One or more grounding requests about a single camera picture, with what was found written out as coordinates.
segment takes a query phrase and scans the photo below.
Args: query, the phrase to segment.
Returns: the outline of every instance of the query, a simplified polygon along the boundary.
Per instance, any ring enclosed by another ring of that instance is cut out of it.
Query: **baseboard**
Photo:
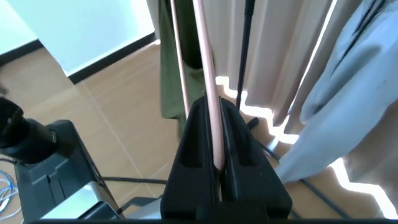
[[[34,40],[28,44],[18,47],[17,49],[4,53],[0,55],[0,66],[12,62],[15,59],[19,59],[20,57],[32,53],[35,50],[39,50],[42,47],[44,46],[39,40]]]
[[[101,60],[85,67],[84,69],[72,74],[69,76],[69,79],[72,81],[73,84],[77,84],[84,79],[92,76],[93,74],[101,71],[102,69],[112,65],[113,63],[121,60],[122,58],[128,56],[131,53],[145,47],[146,45],[152,43],[156,40],[155,33],[151,33],[125,47],[122,49],[102,58]]]

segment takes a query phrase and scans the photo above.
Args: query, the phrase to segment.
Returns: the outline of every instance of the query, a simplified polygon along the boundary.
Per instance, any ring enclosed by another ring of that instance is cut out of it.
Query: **black machine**
[[[0,153],[15,160],[25,223],[390,223],[288,220],[292,200],[235,105],[220,99],[225,169],[213,165],[206,97],[192,106],[160,202],[161,220],[128,220],[70,121],[24,119],[0,98]]]

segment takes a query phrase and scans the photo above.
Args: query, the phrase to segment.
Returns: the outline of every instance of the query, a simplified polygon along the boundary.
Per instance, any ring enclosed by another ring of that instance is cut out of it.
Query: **black pole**
[[[238,108],[238,110],[240,110],[241,108],[244,72],[246,70],[246,61],[248,59],[251,19],[254,12],[255,2],[256,0],[246,0],[244,6],[244,26],[243,26],[241,65],[239,68],[238,95],[236,97],[236,107]]]

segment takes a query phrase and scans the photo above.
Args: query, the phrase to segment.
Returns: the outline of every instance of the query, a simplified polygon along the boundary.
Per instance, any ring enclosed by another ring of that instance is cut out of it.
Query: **dark green garment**
[[[205,91],[195,15],[192,1],[190,0],[175,0],[175,6],[188,100],[190,105],[192,105],[196,99],[203,96]],[[159,30],[161,41],[160,94],[162,116],[179,121],[181,136],[186,118],[169,0],[159,0]]]

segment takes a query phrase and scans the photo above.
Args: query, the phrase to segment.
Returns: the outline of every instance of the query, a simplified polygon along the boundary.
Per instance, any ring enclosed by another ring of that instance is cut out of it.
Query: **pink bar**
[[[174,26],[175,46],[177,47],[178,68],[180,69],[182,97],[184,100],[185,119],[188,119],[190,106],[189,106],[189,101],[188,101],[187,84],[185,83],[184,65],[183,65],[183,60],[182,60],[180,35],[178,34],[177,13],[175,10],[175,1],[174,0],[171,0],[171,7],[172,7],[172,17],[173,17],[173,26]]]
[[[206,93],[211,123],[211,138],[213,140],[214,165],[218,170],[222,170],[224,167],[224,143],[220,99],[217,94],[215,69],[206,28],[203,0],[193,0],[193,9],[195,11],[203,72],[205,74]]]

